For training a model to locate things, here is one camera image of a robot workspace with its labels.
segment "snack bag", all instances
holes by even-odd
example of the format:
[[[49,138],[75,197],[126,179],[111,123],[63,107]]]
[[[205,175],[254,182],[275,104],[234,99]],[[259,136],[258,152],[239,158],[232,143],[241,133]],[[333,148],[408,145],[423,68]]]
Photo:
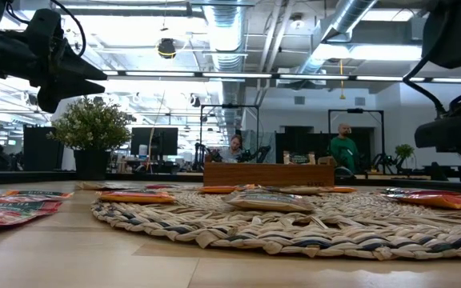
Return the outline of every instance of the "snack bag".
[[[266,187],[271,192],[288,193],[295,195],[316,195],[320,193],[350,193],[355,192],[351,187],[317,187],[317,186],[290,186],[290,187]]]
[[[301,212],[311,211],[312,206],[301,196],[272,192],[234,192],[223,201],[228,204],[257,210]]]
[[[136,202],[136,203],[171,203],[175,197],[165,191],[124,190],[98,192],[103,201]]]
[[[74,195],[72,193],[63,193],[63,192],[51,192],[51,191],[40,191],[40,190],[8,190],[3,193],[2,196],[42,196],[44,198],[63,200],[70,198]]]
[[[156,184],[156,185],[146,185],[145,189],[154,190],[154,189],[171,189],[171,188],[180,188],[179,185],[168,185],[168,184]]]
[[[198,191],[208,194],[229,194],[236,190],[243,190],[237,186],[204,186],[198,188]]]
[[[0,197],[0,203],[22,203],[22,202],[42,202],[42,201],[57,201],[56,198],[46,196],[5,196]]]
[[[0,227],[17,225],[58,211],[61,202],[0,203]]]
[[[411,188],[386,188],[380,190],[381,194],[417,194],[417,195],[461,195],[460,192],[445,190],[421,190]]]
[[[139,189],[136,186],[129,186],[124,184],[109,184],[109,183],[94,183],[94,182],[78,182],[76,183],[76,190],[97,190],[97,191],[115,191],[115,190],[130,190]]]
[[[388,198],[425,206],[437,206],[461,210],[461,195],[449,194],[390,194]]]

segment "ductwork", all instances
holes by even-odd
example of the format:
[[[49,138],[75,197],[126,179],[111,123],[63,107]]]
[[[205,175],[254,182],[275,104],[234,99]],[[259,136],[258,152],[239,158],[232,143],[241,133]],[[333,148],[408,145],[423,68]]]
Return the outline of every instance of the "ductwork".
[[[340,0],[335,13],[318,21],[313,35],[315,48],[311,56],[300,66],[299,74],[316,74],[327,60],[319,51],[321,41],[346,42],[351,39],[351,31],[378,0]]]
[[[243,71],[243,56],[227,54],[239,52],[243,46],[245,10],[239,6],[205,6],[203,8],[209,26],[210,48],[222,52],[213,55],[214,68],[220,72]],[[241,82],[222,82],[222,104],[237,104],[244,85]],[[224,110],[225,125],[235,124],[237,110]]]
[[[123,16],[123,17],[186,17],[186,18],[202,18],[204,13],[199,7],[192,8],[189,5],[168,5],[168,6],[144,6],[142,9],[101,9],[96,5],[90,6],[90,9],[70,8],[69,11],[74,15],[82,16]],[[66,14],[64,10],[56,7],[54,9],[60,14]]]

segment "green plant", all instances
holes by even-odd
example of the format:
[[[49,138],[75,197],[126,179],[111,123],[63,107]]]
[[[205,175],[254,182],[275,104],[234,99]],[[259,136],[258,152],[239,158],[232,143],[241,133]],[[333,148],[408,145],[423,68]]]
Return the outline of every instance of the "green plant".
[[[62,117],[52,122],[56,128],[49,138],[74,150],[113,150],[130,138],[126,113],[117,104],[82,97],[69,104]]]
[[[414,154],[414,147],[408,145],[408,144],[402,144],[396,146],[396,155],[398,155],[401,158],[409,158]]]

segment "air duct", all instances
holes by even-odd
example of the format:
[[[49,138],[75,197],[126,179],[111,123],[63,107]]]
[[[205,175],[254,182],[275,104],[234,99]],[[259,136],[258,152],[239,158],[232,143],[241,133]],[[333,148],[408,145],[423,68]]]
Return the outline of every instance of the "air duct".
[[[210,48],[222,52],[213,55],[214,68],[220,72],[243,71],[243,56],[227,54],[242,49],[245,22],[245,10],[239,6],[204,6],[209,26]],[[237,104],[241,94],[244,95],[244,85],[241,82],[222,82],[222,104]],[[225,125],[235,125],[237,110],[224,110]]]
[[[319,52],[322,41],[347,42],[351,39],[351,31],[369,9],[378,0],[340,0],[335,7],[335,13],[329,18],[318,21],[313,35],[315,48],[311,56],[300,66],[299,74],[316,74],[327,60]]]

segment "wooden box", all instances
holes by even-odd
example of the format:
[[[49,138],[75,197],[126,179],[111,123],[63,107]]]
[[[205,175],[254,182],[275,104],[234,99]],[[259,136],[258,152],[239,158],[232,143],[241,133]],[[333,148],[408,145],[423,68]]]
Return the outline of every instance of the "wooden box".
[[[204,186],[333,186],[331,165],[283,165],[206,162]]]

